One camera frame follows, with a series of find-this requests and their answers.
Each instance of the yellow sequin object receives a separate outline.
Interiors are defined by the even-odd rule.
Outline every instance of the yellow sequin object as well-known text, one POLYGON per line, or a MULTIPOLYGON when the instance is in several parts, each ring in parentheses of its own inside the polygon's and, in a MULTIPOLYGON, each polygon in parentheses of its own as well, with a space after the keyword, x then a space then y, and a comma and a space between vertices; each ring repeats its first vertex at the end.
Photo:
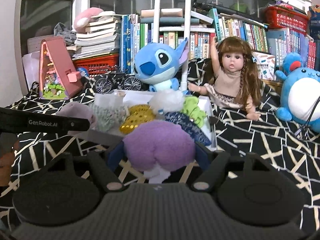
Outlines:
POLYGON ((155 119, 155 115, 148 105, 136 105, 129 108, 130 115, 120 126, 120 132, 131 133, 140 124, 150 122, 155 119))

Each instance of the green plush toy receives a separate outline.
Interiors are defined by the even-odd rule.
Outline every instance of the green plush toy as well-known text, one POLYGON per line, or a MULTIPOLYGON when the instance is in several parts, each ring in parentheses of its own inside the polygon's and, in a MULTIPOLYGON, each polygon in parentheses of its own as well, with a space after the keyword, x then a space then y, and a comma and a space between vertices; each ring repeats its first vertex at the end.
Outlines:
POLYGON ((201 128, 204 125, 206 113, 199 108, 198 103, 199 98, 194 96, 186 97, 181 112, 189 116, 190 120, 201 128))

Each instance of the a-frame dollhouse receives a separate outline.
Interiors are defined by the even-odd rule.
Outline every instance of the a-frame dollhouse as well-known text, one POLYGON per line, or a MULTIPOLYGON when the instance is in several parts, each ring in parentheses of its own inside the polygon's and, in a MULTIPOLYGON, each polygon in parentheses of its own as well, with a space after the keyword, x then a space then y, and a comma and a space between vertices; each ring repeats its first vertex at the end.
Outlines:
POLYGON ((62 37, 42 40, 40 46, 39 87, 43 99, 68 99, 82 89, 62 37))

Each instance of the red basket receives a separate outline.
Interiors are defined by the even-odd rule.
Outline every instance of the red basket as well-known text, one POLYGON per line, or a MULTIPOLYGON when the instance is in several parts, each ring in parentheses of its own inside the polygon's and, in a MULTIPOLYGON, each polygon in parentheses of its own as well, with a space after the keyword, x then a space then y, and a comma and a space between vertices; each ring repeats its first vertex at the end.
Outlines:
POLYGON ((73 61, 75 68, 85 68, 90 76, 101 75, 117 69, 119 54, 111 54, 94 58, 73 61))
POLYGON ((306 15, 278 6, 269 6, 264 13, 269 29, 288 27, 304 35, 307 34, 308 17, 306 15))

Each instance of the blue plush toy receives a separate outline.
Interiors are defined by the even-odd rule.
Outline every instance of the blue plush toy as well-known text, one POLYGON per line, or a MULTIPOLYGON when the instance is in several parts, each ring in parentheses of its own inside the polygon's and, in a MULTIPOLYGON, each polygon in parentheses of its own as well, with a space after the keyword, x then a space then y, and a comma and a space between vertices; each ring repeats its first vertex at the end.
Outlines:
MULTIPOLYGON (((283 72, 276 71, 276 76, 284 81, 281 91, 280 106, 276 116, 283 121, 296 121, 304 124, 318 97, 320 96, 320 72, 302 67, 303 60, 298 53, 289 53, 283 62, 283 72)), ((320 132, 320 104, 316 107, 310 128, 320 132)))
POLYGON ((180 66, 188 59, 188 39, 173 49, 163 43, 149 43, 134 58, 135 77, 149 84, 152 92, 179 89, 179 81, 174 78, 180 66))

